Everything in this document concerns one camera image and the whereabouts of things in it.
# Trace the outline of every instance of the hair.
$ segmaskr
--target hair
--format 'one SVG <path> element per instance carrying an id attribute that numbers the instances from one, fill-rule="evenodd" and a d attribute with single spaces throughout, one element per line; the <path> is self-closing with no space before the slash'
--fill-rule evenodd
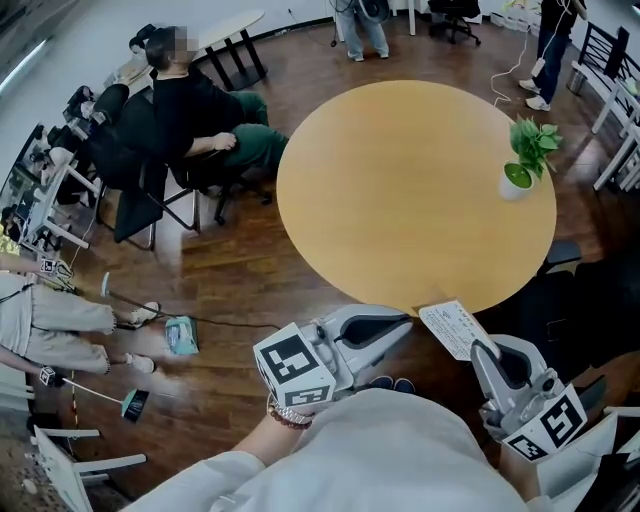
<path id="1" fill-rule="evenodd" d="M 147 41 L 145 53 L 147 62 L 159 71 L 169 68 L 169 57 L 175 51 L 178 27 L 159 28 Z"/>

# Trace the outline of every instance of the table top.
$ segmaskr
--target table top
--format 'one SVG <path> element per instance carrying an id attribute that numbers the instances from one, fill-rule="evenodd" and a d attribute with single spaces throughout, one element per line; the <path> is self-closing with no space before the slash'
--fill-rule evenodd
<path id="1" fill-rule="evenodd" d="M 414 306 L 457 297 L 470 311 L 522 288 L 555 231 L 548 175 L 500 197 L 516 158 L 511 120 L 469 93 L 381 82 L 322 105 L 296 130 L 278 171 L 278 205 L 305 260 L 364 303 Z"/>
<path id="2" fill-rule="evenodd" d="M 241 30 L 250 27 L 254 23 L 260 21 L 266 14 L 264 9 L 251 9 L 244 11 L 229 18 L 219 21 L 211 28 L 205 30 L 198 38 L 199 49 L 202 50 L 209 46 L 237 34 Z"/>

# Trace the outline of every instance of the black table leg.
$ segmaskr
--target black table leg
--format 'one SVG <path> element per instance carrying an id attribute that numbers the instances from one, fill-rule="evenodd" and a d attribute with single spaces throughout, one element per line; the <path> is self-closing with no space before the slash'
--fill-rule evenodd
<path id="1" fill-rule="evenodd" d="M 244 41 L 244 44 L 247 47 L 247 51 L 251 56 L 251 60 L 253 61 L 253 65 L 256 67 L 256 71 L 258 72 L 258 75 L 260 75 L 261 78 L 264 78 L 267 75 L 267 71 L 264 69 L 262 62 L 260 62 L 260 58 L 256 53 L 256 49 L 254 48 L 253 43 L 251 42 L 251 38 L 249 37 L 249 34 L 247 34 L 246 30 L 241 30 L 240 35 L 242 36 L 242 40 Z"/>
<path id="2" fill-rule="evenodd" d="M 205 51 L 207 52 L 207 55 L 209 56 L 209 59 L 211 60 L 211 63 L 213 64 L 213 67 L 216 68 L 216 71 L 218 72 L 218 75 L 220 75 L 220 78 L 222 79 L 222 83 L 226 87 L 227 91 L 235 90 L 233 84 L 231 83 L 231 80 L 229 80 L 229 77 L 227 76 L 227 72 L 222 67 L 222 63 L 220 62 L 220 60 L 216 56 L 216 54 L 213 51 L 213 49 L 211 47 L 208 47 L 208 48 L 205 49 Z"/>
<path id="3" fill-rule="evenodd" d="M 238 71 L 240 71 L 240 73 L 245 75 L 247 73 L 247 70 L 245 69 L 244 64 L 242 63 L 242 60 L 240 60 L 240 55 L 238 55 L 238 52 L 236 51 L 235 46 L 233 46 L 233 43 L 231 42 L 231 39 L 229 38 L 225 39 L 224 44 L 227 45 L 227 49 L 231 54 L 231 58 L 233 59 L 233 62 L 235 62 L 236 66 L 238 66 Z"/>

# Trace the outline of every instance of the office chair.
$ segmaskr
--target office chair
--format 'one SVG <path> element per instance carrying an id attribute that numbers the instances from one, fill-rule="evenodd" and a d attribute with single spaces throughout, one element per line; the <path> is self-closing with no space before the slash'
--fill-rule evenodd
<path id="1" fill-rule="evenodd" d="M 153 106 L 144 96 L 136 94 L 127 102 L 117 128 L 122 141 L 129 148 L 156 160 L 163 158 L 162 153 L 158 151 L 160 138 L 156 135 Z M 248 167 L 225 167 L 220 161 L 221 156 L 219 151 L 212 151 L 168 163 L 176 183 L 184 189 L 208 195 L 210 187 L 220 187 L 214 213 L 214 220 L 220 226 L 225 224 L 222 212 L 236 184 L 258 195 L 262 204 L 267 205 L 272 202 L 269 192 L 264 192 L 256 183 L 242 177 L 242 174 L 249 169 Z"/>
<path id="2" fill-rule="evenodd" d="M 475 18 L 480 14 L 480 6 L 477 0 L 429 0 L 429 7 L 432 13 L 443 14 L 445 21 L 436 23 L 429 27 L 429 35 L 434 37 L 437 32 L 451 30 L 449 42 L 456 44 L 456 32 L 475 39 L 476 46 L 480 46 L 482 41 L 473 34 L 471 25 L 465 18 Z"/>
<path id="3" fill-rule="evenodd" d="M 97 127 L 85 141 L 86 153 L 102 179 L 102 188 L 95 206 L 96 222 L 113 232 L 116 243 L 127 240 L 143 250 L 153 250 L 156 222 L 163 217 L 164 213 L 169 214 L 185 229 L 198 232 L 200 229 L 198 193 L 185 189 L 165 199 L 165 186 L 169 173 L 167 166 L 128 148 L 123 143 L 118 133 L 120 115 L 121 112 L 118 112 L 117 108 L 110 109 L 105 113 L 105 118 L 108 120 Z M 107 224 L 100 213 L 108 188 L 121 191 L 114 226 Z M 169 208 L 169 205 L 191 193 L 193 193 L 193 220 L 191 224 L 187 224 Z M 150 228 L 146 246 L 130 240 L 133 235 L 146 228 Z"/>
<path id="4" fill-rule="evenodd" d="M 547 273 L 580 257 L 575 243 L 554 242 L 538 275 L 500 305 L 507 334 L 535 344 L 564 382 L 640 349 L 640 243 L 580 263 L 575 276 Z"/>

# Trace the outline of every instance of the green plant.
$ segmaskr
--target green plant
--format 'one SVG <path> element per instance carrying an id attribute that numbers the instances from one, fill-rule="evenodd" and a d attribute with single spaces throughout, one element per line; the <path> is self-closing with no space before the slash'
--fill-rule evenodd
<path id="1" fill-rule="evenodd" d="M 538 179 L 542 179 L 545 170 L 553 168 L 547 156 L 560 147 L 560 142 L 562 137 L 558 135 L 557 126 L 543 124 L 539 127 L 533 119 L 520 116 L 511 125 L 511 147 L 518 154 L 519 165 L 523 172 L 530 171 Z"/>

